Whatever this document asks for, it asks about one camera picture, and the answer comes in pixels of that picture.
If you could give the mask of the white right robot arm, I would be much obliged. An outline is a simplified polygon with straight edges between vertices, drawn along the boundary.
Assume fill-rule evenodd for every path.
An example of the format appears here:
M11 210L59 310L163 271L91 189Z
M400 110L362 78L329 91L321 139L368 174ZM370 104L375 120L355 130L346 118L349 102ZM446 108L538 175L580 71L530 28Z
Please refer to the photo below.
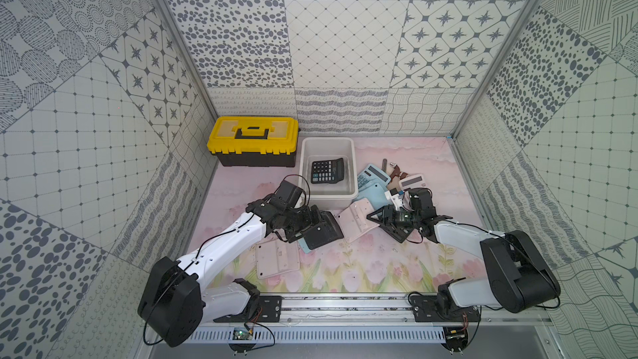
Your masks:
M410 189L403 204L387 204L367 214L367 220L399 243L417 232L424 240L464 251L483 264L484 276L451 279L437 288L436 309L443 316L467 307L519 313L561 304L559 282L528 234L488 230L438 214L430 189Z

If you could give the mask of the white plastic storage box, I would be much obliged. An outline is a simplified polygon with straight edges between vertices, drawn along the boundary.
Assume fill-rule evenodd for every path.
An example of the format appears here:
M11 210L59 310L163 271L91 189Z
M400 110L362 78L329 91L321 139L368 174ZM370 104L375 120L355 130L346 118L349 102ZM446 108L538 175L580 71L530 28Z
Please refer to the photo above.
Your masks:
M336 184L313 184L311 168L315 161L344 160L344 180ZM300 174L310 184L310 205L341 211L358 195L357 160L354 141L347 137L307 137L301 145Z

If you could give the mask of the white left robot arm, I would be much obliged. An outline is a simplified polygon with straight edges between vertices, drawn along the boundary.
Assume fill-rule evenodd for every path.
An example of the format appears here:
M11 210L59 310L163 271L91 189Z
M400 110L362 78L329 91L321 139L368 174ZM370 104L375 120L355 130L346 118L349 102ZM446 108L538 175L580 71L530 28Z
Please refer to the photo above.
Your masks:
M245 322L259 316L260 292L245 279L221 288L209 285L242 253L270 234L282 231L292 240L312 222L310 184L283 179L223 232L206 239L193 252L173 260L159 259L151 269L137 309L145 326L169 347L185 342L203 322L238 316Z

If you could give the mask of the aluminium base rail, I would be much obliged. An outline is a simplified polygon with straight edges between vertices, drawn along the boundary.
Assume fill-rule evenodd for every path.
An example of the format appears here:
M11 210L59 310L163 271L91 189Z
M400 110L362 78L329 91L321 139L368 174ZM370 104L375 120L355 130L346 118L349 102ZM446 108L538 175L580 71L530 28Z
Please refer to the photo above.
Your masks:
M476 331L484 328L513 327L546 334L552 325L541 309L512 314L471 307L443 316L435 304L435 297L425 294L264 295L253 321L239 315L189 320L178 336L167 337L164 343L170 347L224 344L235 352L286 343L426 343L462 352Z

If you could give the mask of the floral pink table mat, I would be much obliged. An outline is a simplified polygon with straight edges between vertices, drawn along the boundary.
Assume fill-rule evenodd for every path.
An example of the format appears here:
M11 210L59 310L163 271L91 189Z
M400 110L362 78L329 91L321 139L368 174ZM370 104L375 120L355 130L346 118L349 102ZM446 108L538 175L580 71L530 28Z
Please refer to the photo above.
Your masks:
M388 160L408 174L420 173L432 190L438 214L461 223L483 224L446 138L364 137L354 141L357 167ZM229 227L248 203L294 181L297 168L218 166L189 250ZM268 279L257 276L256 249L250 248L217 274L212 287L246 279L270 293L422 293L452 279L485 276L483 261L451 246L437 245L413 233L397 243L380 229L352 243L333 242L308 254L300 252L297 271Z

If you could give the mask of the yellow and black toolbox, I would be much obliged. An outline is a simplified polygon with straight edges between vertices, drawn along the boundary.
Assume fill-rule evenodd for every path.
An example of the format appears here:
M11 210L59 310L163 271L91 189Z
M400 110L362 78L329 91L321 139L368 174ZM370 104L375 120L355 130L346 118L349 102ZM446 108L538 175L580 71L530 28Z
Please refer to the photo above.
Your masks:
M221 116L207 148L225 167L285 167L296 164L299 123L290 117Z

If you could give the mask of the light blue calculator back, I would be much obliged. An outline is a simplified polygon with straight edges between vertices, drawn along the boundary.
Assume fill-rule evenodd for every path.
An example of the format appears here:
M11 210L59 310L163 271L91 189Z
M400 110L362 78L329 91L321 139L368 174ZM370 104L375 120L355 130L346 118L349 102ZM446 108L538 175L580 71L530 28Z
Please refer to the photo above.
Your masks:
M310 254L311 249L308 247L307 242L304 238L299 239L297 242L305 254Z

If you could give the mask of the black calculator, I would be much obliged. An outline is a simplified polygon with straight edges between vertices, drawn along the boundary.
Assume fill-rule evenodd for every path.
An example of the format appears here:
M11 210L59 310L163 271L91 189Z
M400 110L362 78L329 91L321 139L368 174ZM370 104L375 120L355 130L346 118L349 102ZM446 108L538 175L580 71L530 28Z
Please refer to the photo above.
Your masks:
M405 209L388 205L382 209L379 220L380 227L398 243L405 242L414 230L413 214Z
M337 184L345 179L345 161L335 160L313 161L311 169L312 184Z

